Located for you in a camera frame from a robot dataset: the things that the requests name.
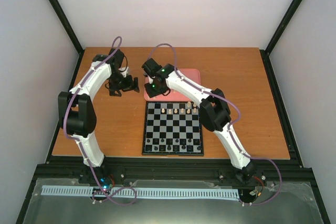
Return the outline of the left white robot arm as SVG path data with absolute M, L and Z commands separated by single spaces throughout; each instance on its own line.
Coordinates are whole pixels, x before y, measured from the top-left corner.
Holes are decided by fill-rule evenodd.
M 138 78 L 130 75 L 128 66 L 122 67 L 125 59 L 120 49 L 111 48 L 108 55 L 97 54 L 80 82 L 58 95 L 60 127 L 65 137 L 76 142 L 83 163 L 93 167 L 91 178 L 100 184 L 108 180 L 109 170 L 102 166 L 104 154 L 95 136 L 97 116 L 93 100 L 102 85 L 113 97 L 121 97 L 122 92 L 140 92 Z

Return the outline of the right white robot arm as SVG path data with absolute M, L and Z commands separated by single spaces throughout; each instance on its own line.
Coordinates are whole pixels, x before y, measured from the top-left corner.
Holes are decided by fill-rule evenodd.
M 243 185 L 250 182 L 256 166 L 240 142 L 230 117 L 229 101 L 220 89 L 211 90 L 182 74 L 171 64 L 162 67 L 150 58 L 142 65 L 149 82 L 144 85 L 149 97 L 175 90 L 189 98 L 199 109 L 200 123 L 213 132 L 229 155 L 235 177 Z

